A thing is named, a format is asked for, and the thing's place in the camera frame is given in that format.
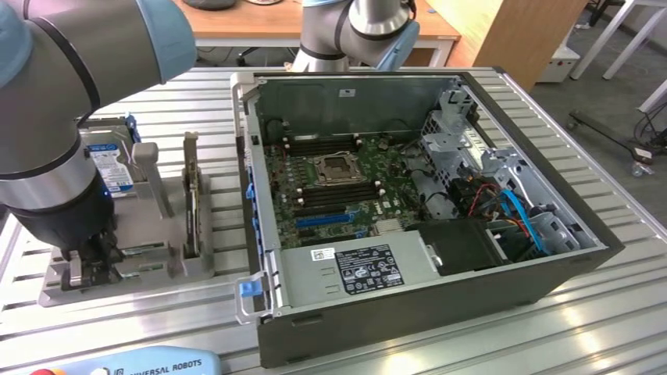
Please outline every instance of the wooden desk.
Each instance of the wooden desk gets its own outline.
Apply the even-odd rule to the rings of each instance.
[[[193,26],[201,47],[298,47],[302,36],[302,3],[254,5],[239,0],[233,9],[210,12],[174,0]],[[429,13],[426,0],[417,0],[422,30],[415,48],[433,48],[430,66],[445,66],[461,34],[438,13]]]
[[[429,0],[462,39],[447,66],[501,66],[531,90],[587,0]]]

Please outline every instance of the hard drive label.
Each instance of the hard drive label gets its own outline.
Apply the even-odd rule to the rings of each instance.
[[[122,151],[115,144],[90,145],[95,165],[103,175],[105,184],[113,194],[133,189],[134,181],[127,166],[118,161]]]

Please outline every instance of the hard drive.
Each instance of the hard drive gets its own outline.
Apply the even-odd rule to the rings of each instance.
[[[135,184],[146,181],[131,157],[133,145],[141,142],[135,117],[89,120],[79,126],[79,133],[113,197],[134,195]]]

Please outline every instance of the blue pcie slot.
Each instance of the blue pcie slot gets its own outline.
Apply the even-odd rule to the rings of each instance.
[[[313,217],[309,219],[297,220],[297,228],[315,227],[318,225],[353,223],[355,221],[354,213],[343,213],[341,215],[330,215],[325,217]]]

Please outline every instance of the blue cable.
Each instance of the blue cable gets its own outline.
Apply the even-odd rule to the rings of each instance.
[[[545,246],[542,246],[541,236],[537,233],[535,229],[533,229],[531,220],[529,218],[529,215],[526,214],[526,210],[523,209],[522,203],[519,202],[519,198],[515,196],[513,191],[509,189],[503,189],[501,192],[510,198],[510,202],[513,202],[514,207],[517,208],[517,210],[519,212],[519,216],[522,217],[522,220],[523,220],[523,225],[526,225],[529,233],[531,234],[533,240],[535,242],[535,247],[538,248],[538,250],[541,252],[543,252],[547,255],[551,255],[551,252],[545,248]]]

